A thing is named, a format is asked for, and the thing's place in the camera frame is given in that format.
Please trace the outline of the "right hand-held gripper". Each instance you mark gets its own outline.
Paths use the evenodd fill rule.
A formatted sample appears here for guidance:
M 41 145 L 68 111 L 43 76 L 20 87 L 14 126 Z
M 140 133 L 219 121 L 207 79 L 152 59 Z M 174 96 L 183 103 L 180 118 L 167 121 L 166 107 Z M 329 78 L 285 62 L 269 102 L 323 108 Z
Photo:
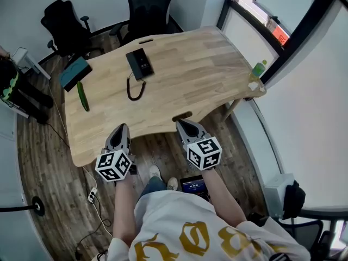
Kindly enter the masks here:
M 190 143 L 194 139 L 202 138 L 206 130 L 199 123 L 188 119 L 176 121 L 176 130 L 183 143 Z M 211 169 L 219 165 L 222 147 L 216 137 L 210 137 L 186 146 L 187 161 L 199 170 Z

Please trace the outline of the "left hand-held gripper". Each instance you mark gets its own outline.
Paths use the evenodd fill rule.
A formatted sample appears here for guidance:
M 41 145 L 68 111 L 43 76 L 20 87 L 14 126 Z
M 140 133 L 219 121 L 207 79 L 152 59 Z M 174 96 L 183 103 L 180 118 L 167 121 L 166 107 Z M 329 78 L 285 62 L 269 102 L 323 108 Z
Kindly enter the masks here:
M 123 123 L 108 136 L 105 147 L 96 159 L 95 171 L 106 181 L 122 181 L 130 173 L 137 174 L 135 155 L 131 154 L 130 132 Z

